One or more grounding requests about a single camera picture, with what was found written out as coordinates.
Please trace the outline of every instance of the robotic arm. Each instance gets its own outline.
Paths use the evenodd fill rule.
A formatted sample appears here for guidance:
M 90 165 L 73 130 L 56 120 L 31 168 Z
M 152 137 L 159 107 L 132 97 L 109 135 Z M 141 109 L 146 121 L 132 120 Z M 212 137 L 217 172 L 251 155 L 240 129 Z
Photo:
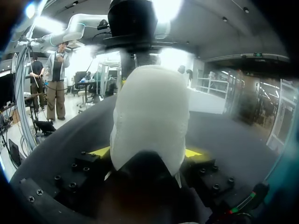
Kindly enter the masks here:
M 38 40 L 41 41 L 39 43 L 40 51 L 44 53 L 62 42 L 81 39 L 85 27 L 97 28 L 100 22 L 108 24 L 107 20 L 107 15 L 76 14 L 71 17 L 66 30 L 56 34 L 45 35 Z

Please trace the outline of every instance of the green light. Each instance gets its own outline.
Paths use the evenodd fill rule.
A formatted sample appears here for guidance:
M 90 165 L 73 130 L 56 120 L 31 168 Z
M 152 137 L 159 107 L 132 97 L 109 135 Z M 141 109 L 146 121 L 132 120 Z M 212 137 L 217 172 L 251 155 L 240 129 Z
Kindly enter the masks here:
M 236 212 L 238 212 L 239 210 L 238 210 L 237 208 L 233 208 L 231 211 L 232 211 L 233 213 L 236 213 Z

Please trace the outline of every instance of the black t-shirt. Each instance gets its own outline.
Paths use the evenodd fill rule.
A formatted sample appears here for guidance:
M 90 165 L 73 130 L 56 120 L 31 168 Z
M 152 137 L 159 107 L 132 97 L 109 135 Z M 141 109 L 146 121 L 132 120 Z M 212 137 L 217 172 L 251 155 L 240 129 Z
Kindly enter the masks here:
M 31 67 L 29 67 L 29 74 L 33 72 L 36 75 L 40 75 L 43 69 L 43 64 L 40 61 L 34 61 L 32 64 L 32 70 Z M 35 83 L 34 77 L 30 77 L 30 83 Z
M 57 56 L 64 57 L 64 53 L 55 53 L 55 59 L 54 59 L 54 66 L 53 66 L 53 82 L 59 82 L 60 81 L 60 71 L 61 71 L 61 66 L 62 62 L 59 62 L 57 60 Z

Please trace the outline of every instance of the person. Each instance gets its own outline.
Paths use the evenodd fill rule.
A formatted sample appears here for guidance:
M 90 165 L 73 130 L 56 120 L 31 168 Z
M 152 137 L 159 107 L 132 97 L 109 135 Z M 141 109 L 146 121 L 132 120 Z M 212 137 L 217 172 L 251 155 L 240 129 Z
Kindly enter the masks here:
M 185 71 L 186 71 L 186 67 L 184 65 L 180 65 L 180 67 L 178 68 L 178 72 L 182 74 L 184 78 L 184 83 L 186 86 L 188 86 L 189 76 L 188 74 L 185 73 Z
M 37 56 L 33 56 L 33 63 L 29 68 L 31 94 L 43 93 L 43 79 L 44 73 L 43 64 L 37 60 Z M 43 94 L 39 96 L 39 102 L 42 110 L 44 110 Z M 38 112 L 37 97 L 34 97 L 35 112 Z
M 192 79 L 193 79 L 193 72 L 192 72 L 191 69 L 187 69 L 186 73 L 189 74 L 188 87 L 191 87 L 191 82 L 192 82 Z
M 45 69 L 49 81 L 47 119 L 52 121 L 55 121 L 55 98 L 57 118 L 65 120 L 64 69 L 70 65 L 70 57 L 65 52 L 67 45 L 68 42 L 59 44 L 58 50 L 49 56 Z

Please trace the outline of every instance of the black cable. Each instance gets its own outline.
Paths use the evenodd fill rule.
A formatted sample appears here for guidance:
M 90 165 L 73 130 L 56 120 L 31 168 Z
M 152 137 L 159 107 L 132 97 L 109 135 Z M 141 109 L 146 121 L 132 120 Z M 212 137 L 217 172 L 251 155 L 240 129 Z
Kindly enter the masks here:
M 94 35 L 93 38 L 92 38 L 92 42 L 93 42 L 93 39 L 94 39 L 96 36 L 101 35 L 101 34 L 111 34 L 111 32 L 103 32 L 103 33 L 99 33 L 99 34 Z

